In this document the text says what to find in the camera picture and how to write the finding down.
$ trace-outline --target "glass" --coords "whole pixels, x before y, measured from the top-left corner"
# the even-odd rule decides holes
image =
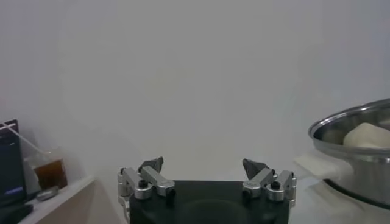
[[[28,157],[27,160],[35,171],[42,190],[54,186],[58,186],[61,189],[68,185],[63,160],[56,153],[37,153]]]

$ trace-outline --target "small gray object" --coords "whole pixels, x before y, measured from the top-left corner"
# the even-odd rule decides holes
[[[37,194],[36,199],[38,201],[46,201],[46,200],[56,196],[57,194],[59,194],[59,190],[60,189],[58,186],[43,190]]]

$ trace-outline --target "pot handle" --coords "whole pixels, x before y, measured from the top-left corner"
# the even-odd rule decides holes
[[[353,168],[348,162],[317,150],[298,156],[294,162],[319,179],[340,180],[353,175]]]

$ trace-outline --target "white backdrop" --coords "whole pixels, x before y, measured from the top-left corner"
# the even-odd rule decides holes
[[[172,179],[296,170],[307,128],[389,96],[382,0],[0,2],[0,118],[95,175],[90,223],[119,222],[116,173]]]

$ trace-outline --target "white dough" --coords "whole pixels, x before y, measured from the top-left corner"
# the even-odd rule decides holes
[[[345,136],[344,145],[364,148],[390,148],[390,131],[369,123],[362,123]]]

